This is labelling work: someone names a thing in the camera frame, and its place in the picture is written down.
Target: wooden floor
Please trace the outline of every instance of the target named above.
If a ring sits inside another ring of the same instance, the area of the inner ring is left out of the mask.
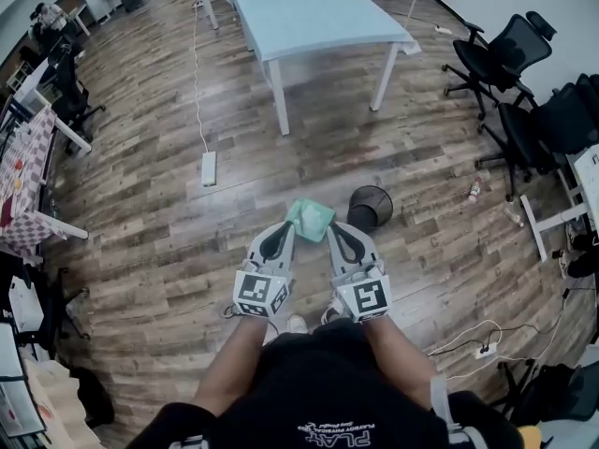
[[[409,30],[423,52],[400,54],[381,109],[368,105],[385,48],[317,54],[291,65],[286,90],[291,134],[281,137],[270,89],[225,0],[213,0],[220,29],[200,10],[199,97],[204,133],[218,151],[218,184],[203,188],[203,152],[194,103],[194,0],[145,0],[86,43],[80,79],[107,111],[91,122],[94,149],[55,161],[52,197],[62,218],[90,238],[46,245],[49,268],[68,266],[73,287],[91,295],[80,312],[90,341],[64,353],[108,388],[116,422],[98,434],[123,447],[166,402],[187,400],[235,321],[219,313],[231,299],[249,241],[282,221],[294,198],[309,197],[344,218],[352,191],[377,184],[393,198],[391,222],[374,237],[393,286],[392,315],[423,351],[485,319],[548,331],[564,287],[555,261],[540,265],[532,233],[503,213],[506,171],[483,170],[476,205],[467,195],[476,157],[496,152],[476,133],[471,94],[442,96],[455,77],[453,36],[428,22]],[[410,0],[374,0],[406,12]],[[403,17],[394,15],[400,22]],[[432,0],[415,16],[465,36]],[[497,126],[496,111],[489,124]],[[566,202],[552,176],[519,182],[541,213]],[[563,244],[563,229],[548,237]],[[298,242],[293,307],[315,325],[329,297],[326,245]],[[588,287],[591,282],[578,282]],[[545,361],[573,364],[595,330],[593,292],[570,296]],[[486,324],[470,338],[485,338]],[[500,353],[540,355],[550,335],[505,333]],[[448,376],[468,373],[475,345],[435,357]],[[496,364],[451,382],[486,400],[500,396]]]

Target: shoe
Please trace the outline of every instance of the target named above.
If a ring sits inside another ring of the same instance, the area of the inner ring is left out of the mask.
[[[570,266],[570,253],[567,251],[561,251],[558,262],[560,263],[560,271],[562,272],[562,279],[568,278],[568,266]]]
[[[331,316],[343,316],[344,311],[345,308],[343,307],[341,300],[338,297],[333,296],[329,302],[329,305],[325,309],[325,312],[323,312],[322,316],[320,317],[320,323],[322,325],[327,325]]]
[[[565,225],[565,247],[568,252],[571,252],[574,249],[573,242],[574,238],[578,236],[578,233],[572,227],[571,224],[566,223]]]
[[[306,322],[301,316],[292,314],[289,319],[287,319],[287,332],[308,334],[308,325],[306,325]]]

